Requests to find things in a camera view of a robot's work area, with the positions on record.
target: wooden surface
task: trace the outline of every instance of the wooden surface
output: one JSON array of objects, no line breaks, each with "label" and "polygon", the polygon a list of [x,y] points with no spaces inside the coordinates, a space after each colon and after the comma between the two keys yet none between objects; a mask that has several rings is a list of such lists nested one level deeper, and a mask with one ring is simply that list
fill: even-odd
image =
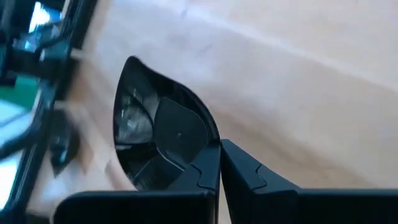
[{"label": "wooden surface", "polygon": [[112,137],[131,55],[191,88],[224,138],[299,186],[397,187],[396,40],[393,0],[100,0],[68,101],[81,154],[55,180],[43,164],[29,210],[134,188]]}]

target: black plastic housing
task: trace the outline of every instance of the black plastic housing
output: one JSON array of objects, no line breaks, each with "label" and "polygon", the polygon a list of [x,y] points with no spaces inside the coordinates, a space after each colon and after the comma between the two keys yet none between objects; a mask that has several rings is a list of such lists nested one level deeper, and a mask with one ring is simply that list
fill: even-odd
[{"label": "black plastic housing", "polygon": [[[156,90],[160,99],[152,143],[118,151],[126,171],[138,170],[132,183],[140,191],[72,195],[58,206],[54,223],[218,223],[221,141],[210,112],[188,88],[135,57],[124,67],[115,116],[129,89],[143,98]],[[115,135],[117,128],[114,122]]]},{"label": "black plastic housing", "polygon": [[398,223],[398,190],[301,189],[222,140],[221,171],[232,224]]}]

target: green object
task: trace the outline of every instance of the green object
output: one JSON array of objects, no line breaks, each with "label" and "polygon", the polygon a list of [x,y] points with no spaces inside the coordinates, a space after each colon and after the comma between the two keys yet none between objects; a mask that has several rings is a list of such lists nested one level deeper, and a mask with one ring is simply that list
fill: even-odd
[{"label": "green object", "polygon": [[39,90],[39,80],[18,77],[14,87],[0,86],[0,100],[5,100],[31,110]]}]

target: black plastic frame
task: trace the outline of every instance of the black plastic frame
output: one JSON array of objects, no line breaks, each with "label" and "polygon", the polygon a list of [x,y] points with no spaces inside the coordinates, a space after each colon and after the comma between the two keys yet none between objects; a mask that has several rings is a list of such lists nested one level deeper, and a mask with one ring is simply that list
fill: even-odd
[{"label": "black plastic frame", "polygon": [[232,224],[398,223],[398,190],[301,189],[222,140],[221,171]]},{"label": "black plastic frame", "polygon": [[[10,8],[10,19],[11,25],[18,29],[29,28],[30,19],[32,17],[33,8],[36,0],[33,1],[14,1],[14,8]],[[79,0],[78,11],[73,12],[75,16],[74,23],[78,28],[78,31],[72,34],[69,41],[83,43],[85,37],[85,31],[90,23],[91,16],[94,12],[94,8],[97,0]],[[50,7],[61,6],[61,4],[49,5]],[[19,142],[18,145],[23,145],[25,150],[22,154],[20,166],[17,170],[17,175],[14,180],[12,191],[9,200],[3,210],[0,211],[0,223],[25,223],[26,222],[26,207],[30,200],[30,195],[33,191],[37,175],[40,171],[40,167],[44,158],[44,154],[47,150],[48,140],[48,125],[52,117],[53,104],[55,99],[64,99],[73,79],[73,71],[75,69],[76,61],[72,58],[65,58],[57,68],[57,75],[54,79],[44,79],[40,82],[40,90],[42,91],[39,99],[39,105],[34,115],[34,122],[28,128],[28,131],[37,131],[38,135],[35,135],[33,141]]]},{"label": "black plastic frame", "polygon": [[[147,78],[147,80],[141,80],[140,76],[134,76],[134,71],[138,72],[138,73],[143,73],[145,74],[145,77]],[[119,81],[118,84],[118,88],[116,90],[116,100],[114,102],[114,117],[116,116],[116,114],[118,113],[118,111],[121,110],[121,98],[124,94],[126,94],[126,92],[128,92],[128,88],[129,83],[134,83],[134,82],[144,82],[144,83],[151,83],[149,86],[153,85],[153,87],[155,89],[158,89],[158,94],[159,97],[175,97],[178,98],[178,96],[173,95],[173,93],[178,92],[179,94],[183,95],[185,98],[188,98],[190,101],[187,103],[187,108],[192,110],[193,112],[196,113],[196,115],[198,115],[200,117],[200,119],[206,124],[206,128],[207,128],[207,134],[208,134],[208,145],[205,149],[203,149],[203,151],[206,150],[214,150],[215,154],[218,154],[218,157],[220,157],[220,135],[218,134],[218,130],[216,128],[216,124],[214,119],[211,117],[210,112],[208,111],[208,109],[206,108],[205,104],[199,99],[199,97],[197,97],[192,91],[190,91],[188,88],[184,87],[183,85],[157,73],[156,71],[151,70],[149,67],[147,67],[145,64],[143,64],[138,58],[136,57],[129,57],[125,63],[125,66],[123,68],[122,71],[122,75],[121,75],[121,79]],[[113,123],[113,133],[114,133],[114,142],[115,145],[123,145],[123,146],[128,146],[128,144],[126,144],[125,142],[118,142],[116,139],[116,135],[117,135],[117,125],[116,125],[116,120],[114,120]],[[122,151],[118,151],[118,155],[123,154],[123,155],[127,155],[127,153],[122,152]],[[199,152],[199,154],[197,154],[196,159],[200,158],[200,154],[201,152]],[[120,158],[121,160],[121,164],[122,167],[127,167],[123,164],[123,161],[125,161],[125,159]],[[192,168],[192,164],[195,163],[195,160],[190,161],[190,162],[184,162],[184,161],[177,161],[176,164],[178,164],[178,168],[174,167],[174,164],[171,164],[169,162],[165,162],[163,161],[164,159],[162,157],[158,158],[157,161],[159,163],[164,164],[164,167],[169,167],[170,172],[168,172],[166,175],[169,175],[171,177],[176,177],[181,175],[181,173],[184,172],[184,170],[186,169],[191,169]],[[216,173],[216,170],[220,169],[220,165],[219,165],[219,161],[215,161],[215,165],[216,167],[212,167],[212,169],[214,169],[214,173]],[[148,189],[147,187],[141,187],[139,185],[140,182],[140,172],[138,172],[137,174],[135,174],[135,178],[132,180],[134,185],[137,186],[138,189],[140,190],[163,190],[163,187],[160,188],[151,188]],[[219,179],[219,175],[214,176],[213,178],[215,179]]]},{"label": "black plastic frame", "polygon": [[53,217],[69,223],[216,223],[210,190],[84,192],[64,200]]}]

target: black plastic part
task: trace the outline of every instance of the black plastic part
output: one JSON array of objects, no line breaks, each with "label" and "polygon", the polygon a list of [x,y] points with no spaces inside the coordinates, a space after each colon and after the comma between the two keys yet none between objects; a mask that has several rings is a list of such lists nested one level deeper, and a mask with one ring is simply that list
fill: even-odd
[{"label": "black plastic part", "polygon": [[26,224],[50,224],[50,220],[44,217],[38,217],[35,215],[26,215],[25,216]]},{"label": "black plastic part", "polygon": [[156,112],[154,140],[158,150],[180,167],[186,167],[206,148],[208,133],[195,112],[163,97]]},{"label": "black plastic part", "polygon": [[222,140],[221,171],[232,224],[397,223],[398,190],[301,189]]},{"label": "black plastic part", "polygon": [[56,36],[55,38],[52,38],[50,40],[45,40],[40,43],[40,45],[36,48],[35,50],[35,59],[39,61],[40,55],[42,54],[44,49],[49,49],[51,47],[56,46],[57,44],[61,43],[65,39],[69,38],[70,35],[73,33],[73,27],[71,26],[70,22],[68,19],[65,19],[64,21],[65,27],[62,28],[61,33]]},{"label": "black plastic part", "polygon": [[52,83],[55,88],[55,99],[56,100],[66,100],[70,91],[70,87],[76,76],[76,66],[78,61],[73,58],[67,59],[67,62],[61,69],[65,72],[62,75],[57,75],[56,78],[52,79]]},{"label": "black plastic part", "polygon": [[54,176],[58,176],[76,157],[80,147],[80,136],[64,110],[53,112],[49,128],[50,160]]},{"label": "black plastic part", "polygon": [[74,27],[70,39],[73,48],[81,49],[85,41],[98,0],[70,0],[66,18],[72,19]]},{"label": "black plastic part", "polygon": [[185,192],[86,192],[64,200],[54,224],[216,223],[215,197],[209,190]]},{"label": "black plastic part", "polygon": [[65,4],[65,0],[34,0],[34,1],[39,1],[45,6],[58,11],[62,11],[63,5]]},{"label": "black plastic part", "polygon": [[[126,95],[139,96],[136,103],[160,99],[155,108],[151,142],[131,145],[118,142],[116,116],[121,114],[122,98]],[[151,109],[145,105],[140,108]],[[220,137],[210,112],[188,88],[130,57],[116,90],[114,117],[115,145],[124,148],[117,151],[119,161],[139,190],[203,187],[218,191]]]}]

